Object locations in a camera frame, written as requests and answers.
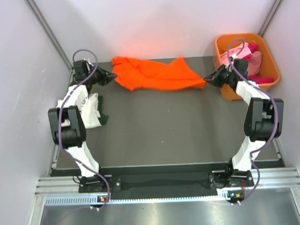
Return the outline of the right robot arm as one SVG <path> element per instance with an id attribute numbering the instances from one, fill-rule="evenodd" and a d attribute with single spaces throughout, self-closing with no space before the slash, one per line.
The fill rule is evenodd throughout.
<path id="1" fill-rule="evenodd" d="M 247 67 L 247 60 L 230 58 L 227 65 L 221 65 L 204 78 L 213 86 L 228 85 L 248 106 L 244 121 L 244 141 L 226 165 L 225 172 L 216 173 L 214 178 L 216 182 L 227 183 L 232 187 L 249 179 L 252 163 L 262 147 L 282 132 L 283 100 L 271 98 L 255 82 L 248 80 Z"/>

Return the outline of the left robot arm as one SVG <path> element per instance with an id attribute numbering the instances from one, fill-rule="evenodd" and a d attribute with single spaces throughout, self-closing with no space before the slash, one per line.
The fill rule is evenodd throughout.
<path id="1" fill-rule="evenodd" d="M 52 139 L 78 165 L 81 175 L 76 179 L 80 193 L 106 191 L 108 181 L 101 175 L 86 139 L 88 129 L 104 126 L 108 121 L 108 116 L 102 113 L 103 96 L 91 90 L 95 84 L 106 86 L 117 75 L 87 60 L 75 61 L 72 71 L 73 80 L 66 96 L 47 113 Z"/>

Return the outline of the orange t-shirt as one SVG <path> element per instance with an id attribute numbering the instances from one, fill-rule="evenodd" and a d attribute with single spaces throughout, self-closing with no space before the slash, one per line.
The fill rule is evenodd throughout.
<path id="1" fill-rule="evenodd" d="M 112 59 L 115 81 L 122 87 L 134 91 L 138 89 L 182 90 L 203 89 L 206 81 L 189 68 L 183 57 L 165 64 L 157 61 L 117 56 Z"/>

